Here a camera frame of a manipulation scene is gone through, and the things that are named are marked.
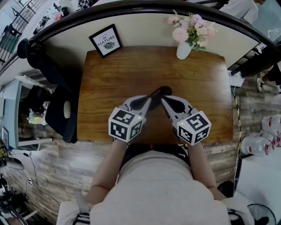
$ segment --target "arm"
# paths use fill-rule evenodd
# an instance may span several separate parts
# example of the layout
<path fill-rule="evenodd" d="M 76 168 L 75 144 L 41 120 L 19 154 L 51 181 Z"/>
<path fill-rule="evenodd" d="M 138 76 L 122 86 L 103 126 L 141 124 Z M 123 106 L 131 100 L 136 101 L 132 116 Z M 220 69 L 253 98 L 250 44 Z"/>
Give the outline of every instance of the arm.
<path fill-rule="evenodd" d="M 107 156 L 93 178 L 92 186 L 85 196 L 88 203 L 96 205 L 104 200 L 108 192 L 114 187 L 122 163 L 127 143 L 116 139 Z"/>
<path fill-rule="evenodd" d="M 205 185 L 212 192 L 216 200 L 225 199 L 226 197 L 216 189 L 215 175 L 207 161 L 202 144 L 197 143 L 194 146 L 188 144 L 188 156 L 194 180 Z"/>

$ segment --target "shoe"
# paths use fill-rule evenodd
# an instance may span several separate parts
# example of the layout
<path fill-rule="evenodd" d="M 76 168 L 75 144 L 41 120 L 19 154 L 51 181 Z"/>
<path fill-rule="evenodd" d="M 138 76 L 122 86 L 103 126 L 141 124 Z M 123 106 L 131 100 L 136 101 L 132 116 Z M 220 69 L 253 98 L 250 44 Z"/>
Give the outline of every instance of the shoe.
<path fill-rule="evenodd" d="M 257 81 L 256 87 L 257 87 L 258 91 L 261 92 L 262 87 L 263 87 L 263 80 L 261 78 L 258 78 L 256 81 Z"/>

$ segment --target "wooden floor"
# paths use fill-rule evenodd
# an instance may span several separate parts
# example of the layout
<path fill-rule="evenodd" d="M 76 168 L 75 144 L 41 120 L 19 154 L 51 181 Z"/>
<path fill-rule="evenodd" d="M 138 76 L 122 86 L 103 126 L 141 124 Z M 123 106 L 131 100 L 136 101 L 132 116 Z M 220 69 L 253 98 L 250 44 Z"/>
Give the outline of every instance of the wooden floor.
<path fill-rule="evenodd" d="M 275 83 L 265 85 L 262 93 L 256 89 L 256 76 L 244 81 L 243 87 L 235 90 L 240 105 L 242 135 L 259 132 L 260 120 L 263 116 L 281 113 L 281 96 L 277 93 Z M 228 143 L 204 145 L 206 155 L 215 172 L 217 183 L 234 179 L 234 169 L 237 157 L 238 126 L 236 107 L 233 100 L 234 139 Z M 54 137 L 54 142 L 44 144 L 38 152 L 32 152 L 36 166 L 37 181 L 40 189 L 53 196 L 58 202 L 73 199 L 73 190 L 87 192 L 94 173 L 101 163 L 110 145 L 78 141 L 66 144 L 50 127 L 21 123 L 21 137 L 41 136 Z M 1 169 L 9 184 L 18 191 L 25 192 L 25 181 L 31 177 L 35 186 L 34 168 L 30 158 L 24 155 L 14 155 L 22 161 L 24 171 L 8 167 Z M 40 195 L 36 188 L 27 186 L 27 196 L 30 207 L 37 209 L 42 217 L 55 224 L 59 206 L 47 195 Z"/>

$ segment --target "black curved rail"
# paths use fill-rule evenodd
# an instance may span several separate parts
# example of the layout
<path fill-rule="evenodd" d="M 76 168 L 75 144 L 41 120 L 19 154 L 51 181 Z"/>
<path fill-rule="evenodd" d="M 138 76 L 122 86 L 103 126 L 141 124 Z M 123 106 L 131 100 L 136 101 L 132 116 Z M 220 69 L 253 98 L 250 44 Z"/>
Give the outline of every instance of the black curved rail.
<path fill-rule="evenodd" d="M 278 47 L 270 39 L 261 34 L 251 25 L 243 23 L 241 20 L 211 7 L 181 0 L 121 0 L 97 5 L 78 11 L 55 22 L 38 32 L 32 39 L 46 41 L 72 27 L 102 18 L 138 13 L 173 14 L 173 10 L 177 11 L 179 15 L 188 15 L 189 13 L 200 14 L 205 20 L 216 22 L 234 29 L 258 42 L 266 44 L 273 52 L 280 53 Z M 0 68 L 0 75 L 13 63 L 16 57 L 17 54 L 14 54 L 7 60 L 7 62 Z"/>

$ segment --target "white shirt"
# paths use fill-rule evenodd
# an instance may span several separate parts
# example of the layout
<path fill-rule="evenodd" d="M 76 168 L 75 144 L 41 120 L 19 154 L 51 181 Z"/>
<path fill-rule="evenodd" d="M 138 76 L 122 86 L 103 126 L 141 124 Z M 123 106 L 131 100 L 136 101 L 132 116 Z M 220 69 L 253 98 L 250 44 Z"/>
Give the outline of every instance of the white shirt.
<path fill-rule="evenodd" d="M 102 203 L 90 210 L 91 225 L 228 225 L 227 209 L 254 225 L 247 206 L 235 198 L 216 201 L 195 181 L 189 166 L 174 155 L 149 151 L 121 170 L 118 183 Z M 79 213 L 75 202 L 62 203 L 57 225 L 72 225 Z"/>
<path fill-rule="evenodd" d="M 220 11 L 252 24 L 258 18 L 258 6 L 253 0 L 229 0 Z"/>

